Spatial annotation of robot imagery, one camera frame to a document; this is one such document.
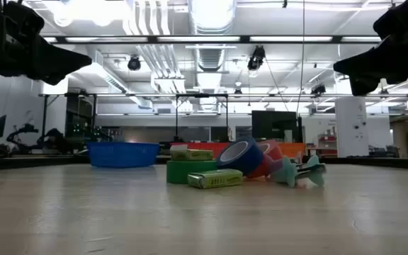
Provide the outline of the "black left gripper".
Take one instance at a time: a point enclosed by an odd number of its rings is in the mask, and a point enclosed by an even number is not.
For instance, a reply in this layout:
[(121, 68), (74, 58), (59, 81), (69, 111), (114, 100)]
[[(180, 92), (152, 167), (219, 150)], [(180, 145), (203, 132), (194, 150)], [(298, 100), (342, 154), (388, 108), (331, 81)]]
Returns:
[(92, 64), (89, 56), (51, 45), (44, 19), (21, 2), (0, 2), (0, 75), (26, 76), (51, 85)]

